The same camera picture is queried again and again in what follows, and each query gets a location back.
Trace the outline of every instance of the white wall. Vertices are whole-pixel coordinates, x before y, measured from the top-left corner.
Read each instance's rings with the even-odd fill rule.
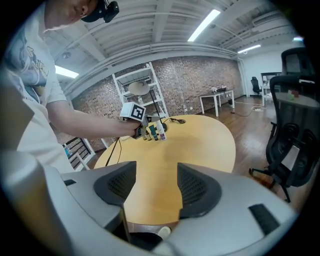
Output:
[[[282,61],[281,53],[287,49],[301,47],[301,43],[291,43],[285,45],[277,45],[269,48],[259,49],[258,54],[254,54],[255,50],[248,51],[248,56],[238,54],[238,57],[243,59],[245,81],[243,84],[247,87],[249,95],[256,95],[252,90],[252,77],[256,77],[259,86],[263,85],[261,73],[281,72]]]

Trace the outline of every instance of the table top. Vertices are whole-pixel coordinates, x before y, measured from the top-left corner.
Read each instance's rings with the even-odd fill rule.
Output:
[[[288,99],[287,92],[276,92],[275,97],[279,102],[285,102],[287,104],[291,104],[301,108],[307,109],[319,109],[320,103],[314,100],[313,98],[306,97],[304,95],[299,95],[299,97],[295,97],[293,99]]]
[[[179,115],[186,123],[166,121],[166,141],[142,138],[121,141],[120,162],[136,161],[136,183],[124,203],[128,222],[160,225],[179,219],[182,208],[177,185],[177,164],[188,163],[231,173],[236,145],[229,129],[220,121],[203,115]],[[101,168],[113,144],[101,155],[94,168]],[[120,153],[116,145],[109,165],[116,164]]]
[[[224,93],[229,93],[229,92],[232,92],[232,91],[233,91],[233,90],[219,91],[219,92],[216,92],[216,93],[208,92],[208,93],[199,95],[199,97],[218,96],[218,95],[221,95],[221,94],[224,94]]]

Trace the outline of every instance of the office chair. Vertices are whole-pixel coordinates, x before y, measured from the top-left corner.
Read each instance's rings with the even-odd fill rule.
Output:
[[[255,76],[252,77],[251,83],[252,83],[252,90],[259,96],[259,94],[262,92],[262,89],[260,89],[258,80]]]
[[[280,92],[275,92],[275,85]],[[320,90],[315,78],[306,75],[281,75],[270,80],[270,90],[276,112],[275,135],[266,146],[266,170],[250,168],[271,176],[270,189],[279,183],[290,203],[287,188],[307,183],[319,159]],[[288,91],[299,97],[288,98]]]

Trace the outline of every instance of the person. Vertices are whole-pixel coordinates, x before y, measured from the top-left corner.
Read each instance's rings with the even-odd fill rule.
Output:
[[[48,0],[21,26],[8,45],[2,68],[34,112],[18,145],[43,165],[60,173],[73,172],[63,146],[50,126],[80,138],[100,139],[133,136],[137,121],[108,119],[73,110],[59,85],[55,61],[44,42],[44,32],[65,28],[82,19],[102,18],[104,0]]]

